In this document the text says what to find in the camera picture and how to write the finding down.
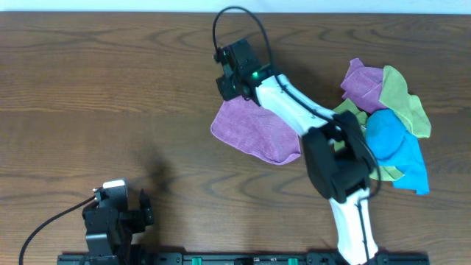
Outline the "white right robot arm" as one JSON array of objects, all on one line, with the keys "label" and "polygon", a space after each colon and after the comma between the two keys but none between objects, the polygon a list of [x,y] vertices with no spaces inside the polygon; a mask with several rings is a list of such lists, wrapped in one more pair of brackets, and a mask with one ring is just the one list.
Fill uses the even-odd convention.
[{"label": "white right robot arm", "polygon": [[262,65],[247,40],[215,48],[222,65],[219,93],[272,111],[301,138],[308,177],[327,199],[339,236],[337,250],[347,264],[371,264],[378,252],[372,236],[369,176],[379,170],[353,113],[324,108],[298,91],[273,63]]}]

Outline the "light purple cloth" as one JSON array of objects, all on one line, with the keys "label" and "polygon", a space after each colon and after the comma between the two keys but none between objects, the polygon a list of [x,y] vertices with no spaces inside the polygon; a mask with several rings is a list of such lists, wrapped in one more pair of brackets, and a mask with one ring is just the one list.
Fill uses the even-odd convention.
[{"label": "light purple cloth", "polygon": [[229,146],[274,165],[301,155],[298,134],[287,123],[241,96],[222,103],[210,131]]}]

